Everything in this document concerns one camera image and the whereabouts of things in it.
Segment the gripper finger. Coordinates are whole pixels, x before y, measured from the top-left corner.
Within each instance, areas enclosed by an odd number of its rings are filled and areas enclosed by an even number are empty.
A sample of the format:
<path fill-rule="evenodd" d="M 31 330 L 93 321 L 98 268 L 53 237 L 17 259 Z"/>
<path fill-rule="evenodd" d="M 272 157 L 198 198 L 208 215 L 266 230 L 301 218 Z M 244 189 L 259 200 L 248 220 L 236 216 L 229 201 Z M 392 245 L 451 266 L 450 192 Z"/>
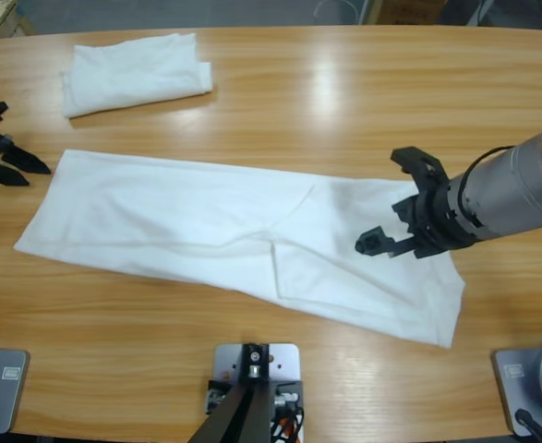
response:
<path fill-rule="evenodd" d="M 30 183 L 20 172 L 0 164 L 0 185 L 29 186 Z"/>
<path fill-rule="evenodd" d="M 394 246 L 395 241 L 380 226 L 360 234 L 355 241 L 355 251 L 362 255 L 389 255 Z"/>
<path fill-rule="evenodd" d="M 31 174 L 51 174 L 52 170 L 37 156 L 10 141 L 3 153 L 3 162 Z"/>
<path fill-rule="evenodd" d="M 389 257 L 398 257 L 400 255 L 412 252 L 416 249 L 416 238 L 414 236 L 401 241 L 392 241 L 389 243 Z"/>

